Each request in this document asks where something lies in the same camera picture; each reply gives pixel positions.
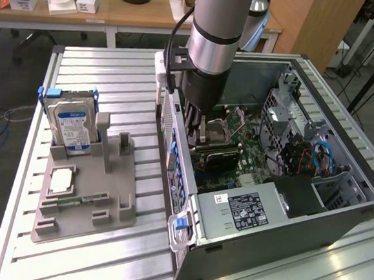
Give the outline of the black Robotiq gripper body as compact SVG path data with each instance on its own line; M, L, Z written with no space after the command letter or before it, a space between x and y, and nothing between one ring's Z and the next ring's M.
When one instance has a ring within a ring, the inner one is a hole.
M198 69L186 70L182 78L182 93L202 114L207 114L221 99L227 72L206 74Z

